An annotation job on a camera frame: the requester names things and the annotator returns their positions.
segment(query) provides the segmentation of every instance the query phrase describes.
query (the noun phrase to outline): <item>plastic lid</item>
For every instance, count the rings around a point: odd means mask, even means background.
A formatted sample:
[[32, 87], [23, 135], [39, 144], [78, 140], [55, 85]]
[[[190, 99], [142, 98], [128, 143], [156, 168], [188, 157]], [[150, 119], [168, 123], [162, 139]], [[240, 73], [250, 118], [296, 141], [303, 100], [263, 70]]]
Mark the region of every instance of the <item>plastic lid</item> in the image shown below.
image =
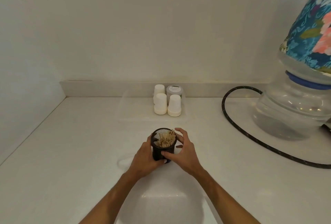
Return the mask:
[[299, 78], [299, 77], [293, 75], [289, 71], [285, 71], [285, 73], [288, 75], [290, 80], [292, 80], [293, 82], [295, 82], [295, 83], [297, 83], [301, 86], [305, 86], [305, 87], [316, 89], [316, 90], [329, 90], [329, 89], [331, 89], [331, 85], [318, 84], [318, 83], [315, 83], [315, 82], [304, 80], [302, 78]]

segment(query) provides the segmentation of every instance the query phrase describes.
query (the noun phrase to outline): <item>white paper cup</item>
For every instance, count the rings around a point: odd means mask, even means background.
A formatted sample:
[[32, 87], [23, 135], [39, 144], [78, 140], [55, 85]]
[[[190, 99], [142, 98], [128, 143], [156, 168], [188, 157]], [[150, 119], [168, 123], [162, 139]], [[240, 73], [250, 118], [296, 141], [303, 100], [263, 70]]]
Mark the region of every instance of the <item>white paper cup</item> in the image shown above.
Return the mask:
[[154, 105], [155, 105], [156, 95], [159, 93], [165, 93], [164, 85], [159, 84], [154, 87], [154, 96], [153, 96]]
[[154, 112], [160, 115], [167, 113], [167, 95], [165, 93], [158, 93], [155, 96]]
[[168, 114], [172, 117], [180, 116], [182, 112], [181, 98], [177, 94], [170, 96], [168, 105]]

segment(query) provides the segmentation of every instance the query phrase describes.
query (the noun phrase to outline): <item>black mesh cup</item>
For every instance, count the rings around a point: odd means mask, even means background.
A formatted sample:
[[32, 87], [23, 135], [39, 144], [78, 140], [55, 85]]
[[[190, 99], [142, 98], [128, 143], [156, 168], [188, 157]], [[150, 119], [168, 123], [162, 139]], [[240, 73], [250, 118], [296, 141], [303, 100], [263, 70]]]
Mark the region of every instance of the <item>black mesh cup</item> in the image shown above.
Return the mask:
[[174, 153], [175, 151], [175, 145], [176, 142], [178, 140], [177, 136], [175, 138], [175, 142], [170, 146], [170, 147], [158, 147], [157, 145], [154, 144], [154, 141], [158, 141], [159, 140], [159, 135], [158, 133], [168, 133], [169, 131], [171, 131], [171, 129], [168, 128], [159, 128], [157, 130], [155, 130], [152, 135], [151, 135], [151, 146], [153, 147], [153, 159], [154, 160], [160, 160], [160, 159], [165, 159], [165, 157], [161, 154], [162, 151], [166, 151], [169, 153]]

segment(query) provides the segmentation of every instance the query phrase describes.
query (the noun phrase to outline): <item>clear plastic tray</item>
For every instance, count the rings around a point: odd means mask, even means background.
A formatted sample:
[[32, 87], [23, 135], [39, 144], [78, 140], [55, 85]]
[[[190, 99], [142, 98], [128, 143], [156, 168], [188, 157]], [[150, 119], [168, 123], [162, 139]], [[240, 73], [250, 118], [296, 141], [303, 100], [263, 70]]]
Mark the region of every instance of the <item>clear plastic tray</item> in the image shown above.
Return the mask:
[[167, 113], [158, 115], [154, 113], [153, 88], [151, 91], [141, 89], [127, 90], [118, 105], [116, 118], [119, 122], [186, 122], [189, 119], [185, 94], [182, 95], [182, 113], [172, 117]]

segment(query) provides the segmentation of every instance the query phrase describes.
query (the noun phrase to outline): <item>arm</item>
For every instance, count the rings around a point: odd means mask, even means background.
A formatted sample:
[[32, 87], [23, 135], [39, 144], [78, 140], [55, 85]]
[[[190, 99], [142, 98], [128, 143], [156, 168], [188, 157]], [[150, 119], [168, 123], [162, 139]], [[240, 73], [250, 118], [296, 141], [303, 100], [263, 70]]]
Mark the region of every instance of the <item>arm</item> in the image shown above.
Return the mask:
[[79, 224], [113, 224], [127, 195], [142, 177], [147, 176], [167, 160], [155, 161], [151, 152], [151, 136], [147, 138], [115, 186], [99, 201]]
[[177, 163], [185, 172], [192, 175], [205, 190], [213, 203], [217, 213], [224, 224], [259, 224], [237, 201], [234, 200], [201, 166], [194, 144], [188, 138], [187, 132], [181, 128], [175, 128], [183, 136], [176, 134], [182, 145], [179, 154], [162, 152], [162, 155]]

